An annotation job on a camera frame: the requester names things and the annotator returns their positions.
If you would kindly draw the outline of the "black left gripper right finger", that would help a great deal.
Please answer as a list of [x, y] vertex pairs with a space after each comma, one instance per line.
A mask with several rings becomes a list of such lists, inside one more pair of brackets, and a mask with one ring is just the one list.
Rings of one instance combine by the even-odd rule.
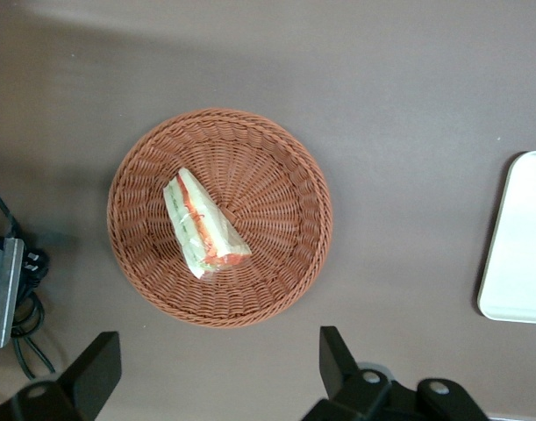
[[305, 420], [374, 420], [389, 399], [391, 383], [371, 368], [359, 368], [339, 330], [319, 330], [319, 373], [327, 398], [304, 415]]

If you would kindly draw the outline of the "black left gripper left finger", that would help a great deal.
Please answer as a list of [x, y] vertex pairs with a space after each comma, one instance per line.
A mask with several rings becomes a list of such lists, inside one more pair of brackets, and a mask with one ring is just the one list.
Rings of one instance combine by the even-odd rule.
[[94, 420], [121, 379], [118, 332], [102, 332], [56, 377], [31, 383], [5, 405], [5, 420]]

